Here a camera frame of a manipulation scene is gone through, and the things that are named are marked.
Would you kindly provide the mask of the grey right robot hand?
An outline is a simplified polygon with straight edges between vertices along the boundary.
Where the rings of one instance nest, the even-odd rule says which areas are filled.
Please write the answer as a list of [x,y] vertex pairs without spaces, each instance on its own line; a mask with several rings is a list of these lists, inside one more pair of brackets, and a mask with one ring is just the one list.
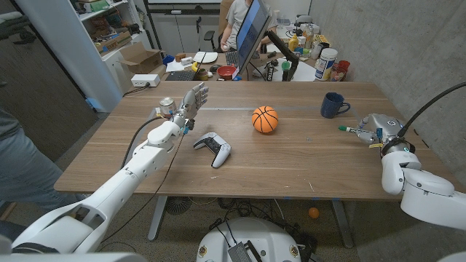
[[360,120],[355,134],[367,144],[386,144],[401,130],[404,123],[393,116],[369,114]]

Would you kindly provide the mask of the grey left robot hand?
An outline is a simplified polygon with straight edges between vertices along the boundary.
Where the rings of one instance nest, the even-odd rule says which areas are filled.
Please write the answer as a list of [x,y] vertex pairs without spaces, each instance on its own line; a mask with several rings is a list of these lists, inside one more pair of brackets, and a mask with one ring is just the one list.
[[185,127],[189,120],[197,115],[203,104],[207,102],[209,87],[204,82],[192,87],[183,97],[177,109],[166,120],[176,123],[179,127]]

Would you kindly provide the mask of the black gloved person hand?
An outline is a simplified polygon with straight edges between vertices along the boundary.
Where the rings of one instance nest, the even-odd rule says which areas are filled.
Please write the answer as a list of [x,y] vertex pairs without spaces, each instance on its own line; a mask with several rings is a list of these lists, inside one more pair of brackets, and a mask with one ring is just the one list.
[[25,30],[26,26],[31,23],[26,16],[14,19],[1,19],[1,40],[8,39],[10,36]]

